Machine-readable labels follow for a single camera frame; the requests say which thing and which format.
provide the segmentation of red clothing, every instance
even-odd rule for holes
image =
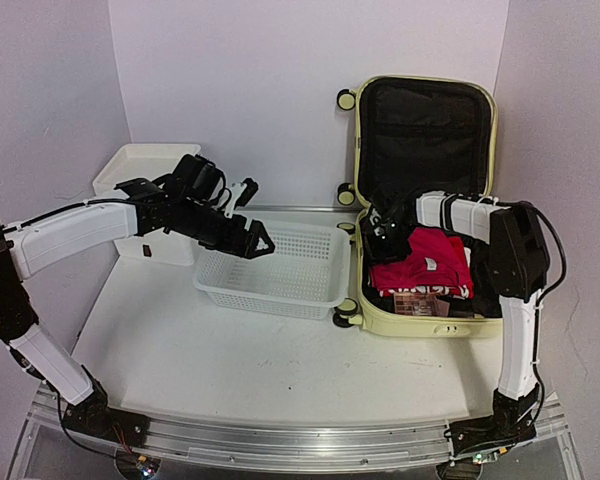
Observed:
[[[397,291],[436,286],[473,290],[460,238],[447,237],[442,230],[421,227],[413,231],[409,244],[412,253],[405,260],[371,267],[371,282],[376,289]]]

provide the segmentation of white container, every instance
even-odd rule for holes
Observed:
[[[180,159],[187,153],[195,155],[199,152],[200,145],[194,144],[125,145],[98,174],[93,181],[93,189],[96,195],[100,195],[113,190],[118,183],[134,178],[154,180],[165,173],[173,172]],[[171,232],[165,235],[162,230],[157,230],[144,237],[131,237],[116,240],[114,243],[121,257],[171,265],[193,265],[192,242],[190,238],[179,233]],[[151,252],[150,257],[145,255],[147,251]]]
[[[349,285],[349,234],[339,228],[264,222],[275,252],[245,260],[205,250],[194,285],[221,307],[322,319]]]

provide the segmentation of wall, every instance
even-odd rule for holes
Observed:
[[[26,220],[91,194],[129,142],[106,0],[0,0],[0,219]],[[27,282],[34,307],[70,347],[115,258],[104,245]],[[37,382],[0,343],[0,478]]]
[[[600,1],[511,0],[496,99],[496,191],[545,211],[567,251],[541,359],[586,477],[600,478]]]
[[[492,89],[507,4],[111,0],[131,136],[202,144],[230,179],[260,183],[254,204],[331,205],[353,179],[336,93],[392,73]]]

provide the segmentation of open suitcase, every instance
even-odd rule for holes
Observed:
[[[338,187],[338,201],[360,202],[356,225],[340,225],[355,242],[357,298],[334,315],[341,327],[396,337],[489,337],[499,318],[416,317],[378,308],[365,294],[361,221],[376,191],[395,196],[415,189],[489,195],[493,183],[497,110],[483,88],[432,78],[383,76],[358,90],[341,90],[343,110],[355,109],[355,183]]]

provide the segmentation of white plastic basket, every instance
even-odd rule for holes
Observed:
[[[265,222],[275,253],[245,260],[205,250],[194,285],[221,307],[321,319],[349,285],[349,234],[339,228]]]

